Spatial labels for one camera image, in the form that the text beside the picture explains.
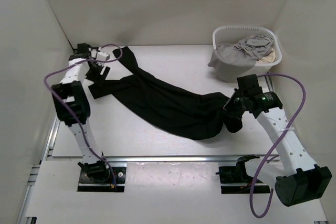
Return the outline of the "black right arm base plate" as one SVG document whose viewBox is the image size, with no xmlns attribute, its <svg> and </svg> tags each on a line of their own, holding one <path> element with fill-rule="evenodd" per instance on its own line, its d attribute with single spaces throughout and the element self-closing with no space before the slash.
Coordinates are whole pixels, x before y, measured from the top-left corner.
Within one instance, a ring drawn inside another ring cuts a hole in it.
<svg viewBox="0 0 336 224">
<path fill-rule="evenodd" d="M 219 176 L 221 194 L 249 194 L 252 177 L 242 175 L 235 166 L 220 166 L 216 175 Z"/>
</svg>

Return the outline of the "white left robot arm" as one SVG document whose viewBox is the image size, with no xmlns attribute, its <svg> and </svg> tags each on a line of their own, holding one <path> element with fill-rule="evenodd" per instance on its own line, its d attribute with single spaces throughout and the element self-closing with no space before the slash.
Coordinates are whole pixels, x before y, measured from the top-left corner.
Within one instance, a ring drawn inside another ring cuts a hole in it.
<svg viewBox="0 0 336 224">
<path fill-rule="evenodd" d="M 82 154 L 78 163 L 87 177 L 98 183 L 108 181 L 112 175 L 103 158 L 98 154 L 95 138 L 92 135 L 89 117 L 90 105 L 82 82 L 87 79 L 101 86 L 110 68 L 103 61 L 110 59 L 110 54 L 100 51 L 87 43 L 77 45 L 77 50 L 69 57 L 65 76 L 58 84 L 51 86 L 57 116 L 74 135 Z"/>
</svg>

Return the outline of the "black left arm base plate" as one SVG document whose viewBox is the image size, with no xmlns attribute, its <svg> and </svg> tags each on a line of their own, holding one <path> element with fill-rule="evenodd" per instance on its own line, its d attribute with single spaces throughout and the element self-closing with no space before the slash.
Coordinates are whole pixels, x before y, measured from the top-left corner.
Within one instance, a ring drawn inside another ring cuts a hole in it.
<svg viewBox="0 0 336 224">
<path fill-rule="evenodd" d="M 127 167 L 125 165 L 112 166 L 114 175 L 108 166 L 102 163 L 84 165 L 78 163 L 81 168 L 78 179 L 78 192 L 95 193 L 123 193 Z"/>
</svg>

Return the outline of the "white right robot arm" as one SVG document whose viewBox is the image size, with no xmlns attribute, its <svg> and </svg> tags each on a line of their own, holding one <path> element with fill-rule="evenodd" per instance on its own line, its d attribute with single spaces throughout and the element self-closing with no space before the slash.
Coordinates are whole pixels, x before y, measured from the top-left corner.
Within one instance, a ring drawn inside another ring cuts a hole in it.
<svg viewBox="0 0 336 224">
<path fill-rule="evenodd" d="M 332 174 L 320 167 L 308 154 L 286 118 L 283 104 L 273 92 L 263 92 L 258 77 L 251 74 L 237 78 L 238 87 L 224 106 L 229 115 L 251 113 L 273 143 L 268 154 L 277 151 L 283 168 L 256 155 L 240 157 L 234 177 L 242 182 L 257 179 L 273 189 L 287 207 L 323 196 Z"/>
</svg>

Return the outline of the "black trousers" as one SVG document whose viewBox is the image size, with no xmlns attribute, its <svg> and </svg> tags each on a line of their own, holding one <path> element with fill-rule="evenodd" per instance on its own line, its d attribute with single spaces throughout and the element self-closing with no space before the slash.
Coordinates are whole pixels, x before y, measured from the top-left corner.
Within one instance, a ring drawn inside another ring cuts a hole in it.
<svg viewBox="0 0 336 224">
<path fill-rule="evenodd" d="M 129 47 L 115 49 L 113 54 L 132 74 L 90 85 L 94 99 L 112 95 L 148 123 L 195 141 L 212 138 L 223 127 L 231 133 L 242 129 L 242 115 L 231 116 L 224 110 L 229 100 L 224 94 L 196 94 L 157 79 L 138 66 Z"/>
</svg>

